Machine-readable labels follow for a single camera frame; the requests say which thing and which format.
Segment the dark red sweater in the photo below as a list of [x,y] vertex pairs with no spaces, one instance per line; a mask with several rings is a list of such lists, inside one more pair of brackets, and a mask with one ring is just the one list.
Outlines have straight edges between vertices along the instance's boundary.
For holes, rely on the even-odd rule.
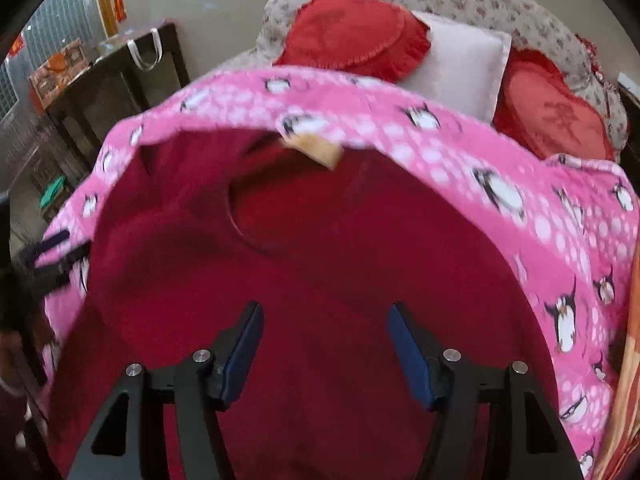
[[263,132],[184,132],[139,148],[100,213],[51,391],[55,463],[70,468],[128,364],[181,361],[253,300],[264,334],[220,421],[241,479],[416,473],[433,416],[386,330],[396,301],[442,344],[480,364],[521,360],[558,397],[506,259],[392,160],[348,150],[327,170]]

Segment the green cloth on stool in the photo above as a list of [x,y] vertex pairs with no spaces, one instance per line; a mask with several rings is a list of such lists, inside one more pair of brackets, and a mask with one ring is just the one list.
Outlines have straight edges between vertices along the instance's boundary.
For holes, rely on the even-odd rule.
[[39,206],[41,209],[47,208],[56,199],[56,196],[64,190],[66,183],[65,176],[59,176],[50,182],[40,196]]

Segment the orange printed box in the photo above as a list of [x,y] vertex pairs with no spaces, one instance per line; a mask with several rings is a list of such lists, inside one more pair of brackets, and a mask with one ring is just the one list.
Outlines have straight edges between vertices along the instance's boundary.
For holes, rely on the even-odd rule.
[[88,70],[84,44],[77,38],[52,54],[29,75],[37,110],[46,110],[80,74]]

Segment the dark wooden side table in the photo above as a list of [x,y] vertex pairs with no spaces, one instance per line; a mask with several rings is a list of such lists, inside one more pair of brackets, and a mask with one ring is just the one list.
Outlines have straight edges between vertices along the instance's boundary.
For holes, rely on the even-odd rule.
[[54,131],[81,168],[92,167],[104,134],[115,122],[149,110],[153,102],[191,81],[176,24],[161,22],[157,28],[164,56],[149,73],[138,70],[122,49],[94,62],[46,109]]

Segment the pink penguin blanket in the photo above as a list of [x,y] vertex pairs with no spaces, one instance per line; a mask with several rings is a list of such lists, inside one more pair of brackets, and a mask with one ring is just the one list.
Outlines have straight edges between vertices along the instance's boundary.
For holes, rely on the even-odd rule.
[[[184,132],[250,130],[334,170],[372,150],[438,193],[495,245],[547,344],[550,401],[592,479],[623,363],[639,201],[608,160],[541,160],[478,120],[373,78],[303,67],[217,72],[119,122],[53,221],[93,244],[112,189],[139,148]],[[46,304],[62,349],[84,306],[89,261]],[[46,394],[51,391],[61,354]]]

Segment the right red heart pillow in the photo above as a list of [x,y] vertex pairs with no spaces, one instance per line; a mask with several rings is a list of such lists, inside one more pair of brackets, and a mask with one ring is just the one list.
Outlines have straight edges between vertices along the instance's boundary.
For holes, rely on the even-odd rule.
[[570,91],[563,73],[537,50],[510,52],[492,123],[541,160],[559,154],[614,158],[600,114]]

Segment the red heart pillow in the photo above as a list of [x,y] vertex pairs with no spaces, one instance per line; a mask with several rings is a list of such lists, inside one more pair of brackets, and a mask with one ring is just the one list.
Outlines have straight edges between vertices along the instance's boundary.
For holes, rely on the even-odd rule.
[[392,84],[413,73],[431,50],[430,28],[381,0],[310,0],[296,13],[277,65],[378,78]]
[[492,123],[541,160],[559,154],[614,158],[600,114],[570,91],[563,73],[537,50],[510,52]]

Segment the white square pillow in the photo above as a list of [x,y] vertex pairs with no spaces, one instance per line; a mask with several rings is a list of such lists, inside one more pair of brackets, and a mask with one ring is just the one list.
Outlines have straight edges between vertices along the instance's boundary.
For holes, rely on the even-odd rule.
[[506,32],[458,23],[427,12],[413,16],[428,27],[431,49],[399,84],[430,101],[488,124],[512,46]]

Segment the left red heart pillow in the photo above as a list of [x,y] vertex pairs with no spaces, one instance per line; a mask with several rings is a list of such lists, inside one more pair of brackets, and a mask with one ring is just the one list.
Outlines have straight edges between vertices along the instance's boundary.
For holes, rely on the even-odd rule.
[[381,0],[310,0],[296,13],[277,65],[378,78],[392,84],[413,73],[431,50],[430,28]]

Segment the floral bed headboard cover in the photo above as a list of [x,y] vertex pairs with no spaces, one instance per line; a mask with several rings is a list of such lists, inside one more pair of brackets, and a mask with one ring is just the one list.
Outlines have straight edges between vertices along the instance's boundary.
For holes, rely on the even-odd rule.
[[[298,9],[310,0],[268,0],[256,44],[221,63],[221,70],[268,66],[282,53]],[[574,34],[535,0],[383,0],[458,23],[504,32],[514,47],[542,52],[564,75],[570,91],[602,116],[614,153],[628,140],[628,117],[616,84],[608,80],[596,46]]]

